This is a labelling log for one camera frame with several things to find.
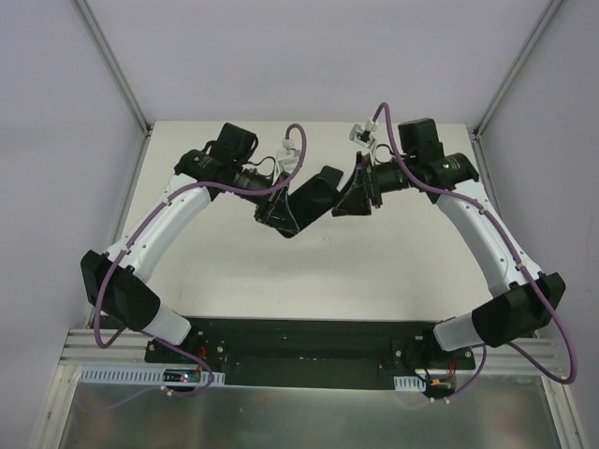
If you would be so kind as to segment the phone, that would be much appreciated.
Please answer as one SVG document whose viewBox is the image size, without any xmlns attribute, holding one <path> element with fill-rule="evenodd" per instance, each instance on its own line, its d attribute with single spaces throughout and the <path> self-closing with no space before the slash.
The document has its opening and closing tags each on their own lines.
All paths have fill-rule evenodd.
<svg viewBox="0 0 599 449">
<path fill-rule="evenodd" d="M 287 200 L 294 224 L 285 224 L 278 232 L 284 238 L 291 239 L 330 211 L 339 199 L 337 187 L 342 178 L 340 169 L 324 166 L 302 184 Z"/>
</svg>

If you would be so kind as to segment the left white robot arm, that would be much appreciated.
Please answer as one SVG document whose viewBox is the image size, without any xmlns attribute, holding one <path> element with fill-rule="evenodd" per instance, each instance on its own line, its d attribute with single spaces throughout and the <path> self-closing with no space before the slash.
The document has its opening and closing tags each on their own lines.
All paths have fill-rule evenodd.
<svg viewBox="0 0 599 449">
<path fill-rule="evenodd" d="M 243 170 L 257 144 L 256 134 L 225 123 L 203 150 L 181 157 L 162 195 L 132 229 L 103 253 L 89 251 L 81 259 L 95 326 L 105 313 L 163 344 L 183 344 L 191 323 L 166 306 L 147 282 L 169 245 L 220 193 L 261 199 L 282 192 L 295 178 L 290 173 L 279 181 L 259 181 Z"/>
</svg>

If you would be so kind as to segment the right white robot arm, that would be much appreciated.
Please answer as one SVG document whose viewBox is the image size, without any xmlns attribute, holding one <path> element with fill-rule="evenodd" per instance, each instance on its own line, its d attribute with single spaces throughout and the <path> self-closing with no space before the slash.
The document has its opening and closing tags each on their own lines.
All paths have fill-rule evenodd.
<svg viewBox="0 0 599 449">
<path fill-rule="evenodd" d="M 440 349 L 499 347 L 547 326 L 561 302 L 565 282 L 559 273 L 545 273 L 513 242 L 468 157 L 446 155 L 434 120 L 420 119 L 399 127 L 403 155 L 380 163 L 375 159 L 376 128 L 374 121 L 367 121 L 350 131 L 350 140 L 368 152 L 357 154 L 354 171 L 332 213 L 368 216 L 382 206 L 385 193 L 411 188 L 413 179 L 429 185 L 427 197 L 458 229 L 492 296 L 471 312 L 434 326 Z"/>
</svg>

